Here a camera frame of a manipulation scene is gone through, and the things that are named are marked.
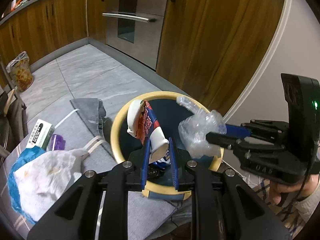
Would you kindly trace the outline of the person's right hand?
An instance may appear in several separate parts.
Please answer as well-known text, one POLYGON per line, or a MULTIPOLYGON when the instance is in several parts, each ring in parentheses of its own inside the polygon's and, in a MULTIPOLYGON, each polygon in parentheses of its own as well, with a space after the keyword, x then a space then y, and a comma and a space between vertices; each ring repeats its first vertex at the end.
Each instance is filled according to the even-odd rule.
MULTIPOLYGON (((319 174, 317 175, 313 174, 309 176, 299 196, 302 198, 306 198, 310 196, 317 188, 318 182, 319 182, 319 174)), ((272 204, 278 205, 281 201, 282 193, 298 192, 302 187, 302 183, 303 182, 299 182, 298 184, 288 186, 288 185, 278 184, 274 181, 270 181, 270 189, 269 189, 270 202, 272 204)))

